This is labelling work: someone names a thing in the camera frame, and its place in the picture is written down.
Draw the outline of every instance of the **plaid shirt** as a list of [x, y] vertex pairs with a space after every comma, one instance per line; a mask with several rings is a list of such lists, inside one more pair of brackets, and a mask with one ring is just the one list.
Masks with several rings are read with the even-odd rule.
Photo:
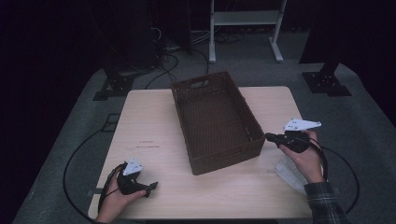
[[350, 223], [338, 204], [330, 183], [304, 185], [314, 223]]

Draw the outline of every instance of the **hand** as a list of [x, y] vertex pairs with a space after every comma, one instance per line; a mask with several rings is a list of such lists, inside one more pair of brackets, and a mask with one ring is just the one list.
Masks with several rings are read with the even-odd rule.
[[123, 195], [118, 189], [119, 184], [117, 183], [117, 175], [119, 174], [120, 170], [121, 168], [116, 171], [113, 178], [110, 180], [107, 191], [108, 195], [105, 197], [102, 203], [102, 207], [98, 217], [96, 218], [96, 222], [111, 223], [129, 203], [143, 197], [146, 194], [145, 190], [140, 190], [133, 194]]
[[[315, 132], [303, 131], [303, 133], [308, 134], [310, 138], [318, 141], [317, 134]], [[319, 147], [315, 141], [310, 140], [310, 142]], [[320, 156], [312, 147], [309, 147], [302, 153], [296, 153], [284, 145], [280, 145], [279, 149], [294, 161], [297, 169], [305, 177], [308, 183], [324, 182], [323, 174], [321, 172]]]

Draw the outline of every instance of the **person's left hand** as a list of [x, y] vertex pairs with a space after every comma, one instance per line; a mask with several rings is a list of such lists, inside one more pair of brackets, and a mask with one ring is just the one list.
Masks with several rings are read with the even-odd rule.
[[116, 173], [110, 180], [107, 191], [108, 195], [102, 203], [100, 212], [95, 220], [96, 222], [111, 223], [129, 203], [146, 194], [145, 190], [140, 190], [133, 194], [123, 195], [120, 192], [119, 184], [117, 183], [117, 176], [120, 170], [121, 168], [116, 170]]

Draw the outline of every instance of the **plastic crate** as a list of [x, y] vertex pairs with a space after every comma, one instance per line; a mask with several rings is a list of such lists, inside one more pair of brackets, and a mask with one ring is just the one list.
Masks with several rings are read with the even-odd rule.
[[174, 83], [172, 93], [194, 175], [260, 155], [262, 127], [227, 72]]

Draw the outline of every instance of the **gray carpet floor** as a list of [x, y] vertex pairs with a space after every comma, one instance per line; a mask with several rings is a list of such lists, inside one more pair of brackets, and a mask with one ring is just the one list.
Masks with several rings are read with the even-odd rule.
[[[298, 64], [308, 33], [281, 33], [279, 48], [285, 61], [277, 63], [268, 43], [269, 35], [246, 35], [245, 40], [232, 45], [216, 45], [217, 62], [209, 65], [209, 73], [228, 71], [239, 87], [287, 86], [303, 119], [318, 120], [319, 142], [341, 154], [353, 167], [361, 183], [361, 194], [348, 214], [353, 223], [392, 223], [396, 219], [396, 130], [364, 89], [359, 77], [340, 64], [335, 75], [352, 96], [329, 97], [313, 94], [302, 72], [316, 72], [322, 64]], [[208, 57], [208, 45], [194, 46]], [[185, 51], [173, 54], [178, 65], [173, 79], [188, 79], [204, 75], [206, 61], [202, 54]], [[164, 66], [172, 67], [175, 59], [164, 57]], [[142, 90], [163, 70], [138, 77], [133, 89]], [[103, 70], [92, 74], [91, 80], [78, 98], [70, 116], [55, 142], [29, 195], [14, 223], [88, 223], [66, 200], [63, 191], [64, 168], [76, 148], [104, 125], [108, 114], [120, 113], [125, 97], [110, 97], [93, 101], [101, 90], [106, 75]], [[168, 89], [172, 80], [162, 76], [149, 89]], [[91, 203], [94, 190], [111, 144], [113, 133], [98, 133], [87, 141], [71, 160], [66, 178], [70, 198], [84, 213]], [[339, 188], [339, 203], [347, 209], [356, 188], [352, 174], [341, 159], [327, 153], [329, 179]], [[133, 223], [118, 220], [117, 223]], [[278, 223], [312, 223], [309, 219], [280, 219]]]

